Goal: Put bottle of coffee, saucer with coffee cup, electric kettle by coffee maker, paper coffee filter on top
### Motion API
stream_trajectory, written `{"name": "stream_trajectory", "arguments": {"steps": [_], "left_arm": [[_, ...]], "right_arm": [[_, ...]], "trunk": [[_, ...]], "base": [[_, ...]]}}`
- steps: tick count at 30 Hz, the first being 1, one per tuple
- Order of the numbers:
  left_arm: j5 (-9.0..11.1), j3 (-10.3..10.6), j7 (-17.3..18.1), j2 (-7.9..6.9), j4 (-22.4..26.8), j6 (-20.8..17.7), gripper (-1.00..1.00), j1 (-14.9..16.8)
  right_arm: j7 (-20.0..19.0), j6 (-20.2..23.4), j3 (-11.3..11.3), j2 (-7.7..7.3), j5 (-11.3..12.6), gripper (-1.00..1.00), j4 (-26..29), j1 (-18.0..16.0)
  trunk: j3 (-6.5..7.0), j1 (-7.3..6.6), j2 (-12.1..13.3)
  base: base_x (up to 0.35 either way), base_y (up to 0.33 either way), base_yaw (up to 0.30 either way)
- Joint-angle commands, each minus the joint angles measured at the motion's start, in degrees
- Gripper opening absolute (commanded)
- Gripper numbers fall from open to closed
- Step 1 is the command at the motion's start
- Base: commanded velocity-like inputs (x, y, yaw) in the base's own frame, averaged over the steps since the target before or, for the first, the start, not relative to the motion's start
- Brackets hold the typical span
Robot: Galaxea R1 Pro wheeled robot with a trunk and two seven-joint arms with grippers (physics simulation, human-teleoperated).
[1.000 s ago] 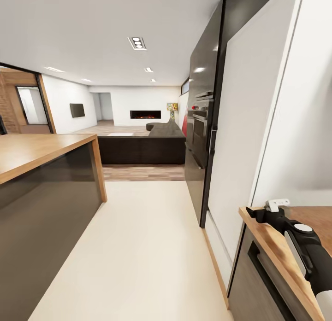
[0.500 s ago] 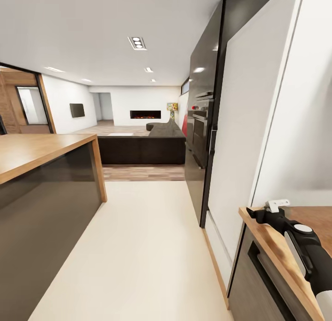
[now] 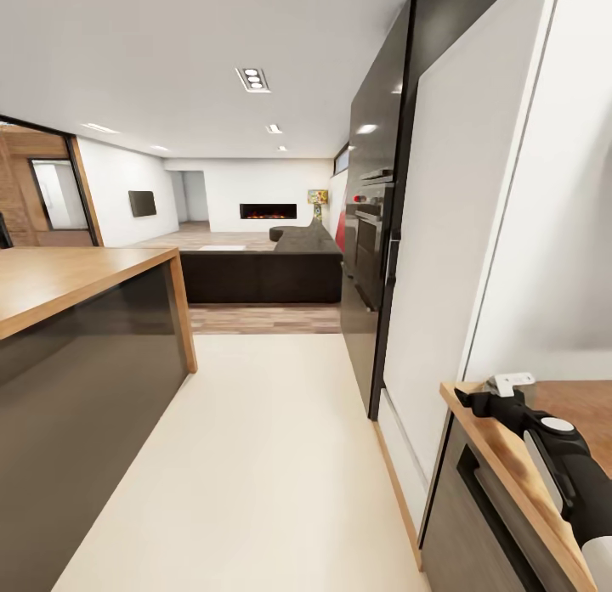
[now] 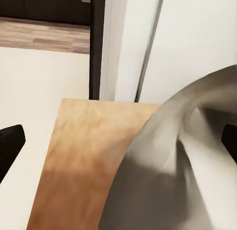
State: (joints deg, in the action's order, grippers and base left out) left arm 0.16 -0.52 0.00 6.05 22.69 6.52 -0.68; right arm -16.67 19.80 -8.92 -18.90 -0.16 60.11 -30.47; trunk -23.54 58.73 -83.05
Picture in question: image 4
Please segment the paper coffee filter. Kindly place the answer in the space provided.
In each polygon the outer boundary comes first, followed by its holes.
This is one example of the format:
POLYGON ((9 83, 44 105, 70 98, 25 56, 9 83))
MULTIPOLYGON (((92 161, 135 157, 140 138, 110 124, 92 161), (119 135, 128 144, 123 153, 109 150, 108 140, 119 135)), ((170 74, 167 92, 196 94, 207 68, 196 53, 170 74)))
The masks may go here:
POLYGON ((237 230, 237 64, 188 84, 144 123, 118 167, 98 230, 237 230))

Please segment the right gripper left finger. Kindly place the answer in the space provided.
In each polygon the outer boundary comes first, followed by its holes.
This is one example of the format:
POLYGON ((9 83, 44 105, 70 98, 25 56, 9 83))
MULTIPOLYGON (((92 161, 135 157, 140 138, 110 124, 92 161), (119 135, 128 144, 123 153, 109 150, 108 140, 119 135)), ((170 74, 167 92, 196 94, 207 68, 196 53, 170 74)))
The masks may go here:
POLYGON ((21 124, 0 130, 0 183, 26 143, 21 124))

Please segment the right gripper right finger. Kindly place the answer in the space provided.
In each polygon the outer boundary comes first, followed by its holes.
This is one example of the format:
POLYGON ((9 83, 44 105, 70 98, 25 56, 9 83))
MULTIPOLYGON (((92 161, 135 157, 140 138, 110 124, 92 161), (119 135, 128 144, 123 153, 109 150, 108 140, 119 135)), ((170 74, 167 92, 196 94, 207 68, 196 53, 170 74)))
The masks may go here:
POLYGON ((237 164, 237 126, 226 124, 222 132, 221 141, 237 164))

